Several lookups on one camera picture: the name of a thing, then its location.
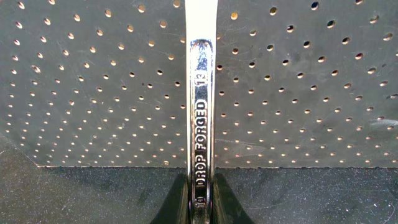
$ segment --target black speckled surface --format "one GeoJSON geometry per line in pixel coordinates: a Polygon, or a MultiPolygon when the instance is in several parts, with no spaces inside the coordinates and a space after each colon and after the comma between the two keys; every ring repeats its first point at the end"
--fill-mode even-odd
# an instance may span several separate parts
{"type": "MultiPolygon", "coordinates": [[[[0,223],[150,223],[184,169],[37,168],[0,151],[0,223]]],[[[397,223],[397,169],[217,169],[254,223],[397,223]]]]}

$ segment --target perforated panel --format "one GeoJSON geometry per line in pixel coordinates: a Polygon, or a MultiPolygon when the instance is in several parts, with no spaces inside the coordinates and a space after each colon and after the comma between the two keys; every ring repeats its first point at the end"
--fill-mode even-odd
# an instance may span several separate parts
{"type": "MultiPolygon", "coordinates": [[[[397,166],[398,2],[218,5],[216,166],[397,166]]],[[[8,141],[42,166],[185,166],[183,2],[0,6],[8,141]]]]}

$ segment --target gray metal plate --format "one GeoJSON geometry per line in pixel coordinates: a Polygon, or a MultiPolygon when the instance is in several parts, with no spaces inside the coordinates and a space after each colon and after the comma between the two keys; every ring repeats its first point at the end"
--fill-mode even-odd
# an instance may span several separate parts
{"type": "MultiPolygon", "coordinates": [[[[398,2],[312,3],[219,3],[216,166],[397,166],[398,2]]],[[[6,139],[41,166],[185,166],[183,2],[23,4],[0,3],[6,139]]]]}

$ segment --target pegboard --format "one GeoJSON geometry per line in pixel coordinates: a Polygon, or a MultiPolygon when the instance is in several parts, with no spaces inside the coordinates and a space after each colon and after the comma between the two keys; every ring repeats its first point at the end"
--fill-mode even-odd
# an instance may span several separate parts
{"type": "MultiPolygon", "coordinates": [[[[3,139],[39,166],[185,167],[183,2],[0,6],[3,139]]],[[[215,166],[397,167],[397,10],[220,1],[215,166]]]]}

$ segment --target shiny metal handle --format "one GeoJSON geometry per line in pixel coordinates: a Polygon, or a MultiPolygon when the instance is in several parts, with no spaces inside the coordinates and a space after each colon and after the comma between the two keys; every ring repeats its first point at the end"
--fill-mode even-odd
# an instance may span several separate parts
{"type": "Polygon", "coordinates": [[[211,222],[214,176],[214,91],[217,1],[186,0],[189,213],[211,222]]]}

